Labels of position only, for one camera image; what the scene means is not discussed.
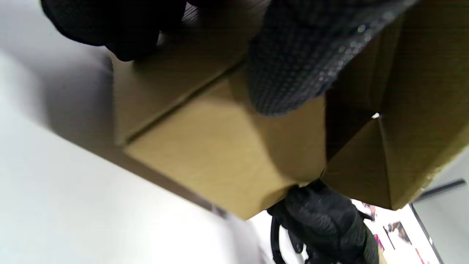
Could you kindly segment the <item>person's right hand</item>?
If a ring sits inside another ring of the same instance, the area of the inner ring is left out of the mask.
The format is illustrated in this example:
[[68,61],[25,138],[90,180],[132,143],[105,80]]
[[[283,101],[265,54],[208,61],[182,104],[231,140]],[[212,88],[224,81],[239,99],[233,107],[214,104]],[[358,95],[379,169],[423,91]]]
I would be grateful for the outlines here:
[[349,197],[321,180],[305,187],[292,187],[287,196],[267,209],[272,217],[273,260],[283,264],[279,245],[280,227],[306,249],[306,264],[378,264],[377,242],[366,226],[368,214],[357,209]]

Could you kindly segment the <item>person's left hand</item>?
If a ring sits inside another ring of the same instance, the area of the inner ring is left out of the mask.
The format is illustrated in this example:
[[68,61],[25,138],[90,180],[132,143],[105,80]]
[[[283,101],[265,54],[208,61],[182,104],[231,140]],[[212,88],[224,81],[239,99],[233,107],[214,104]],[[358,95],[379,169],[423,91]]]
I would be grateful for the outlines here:
[[[127,62],[148,57],[180,25],[185,0],[42,0],[60,34]],[[416,0],[272,0],[247,55],[248,93],[263,115],[323,95],[338,74]]]

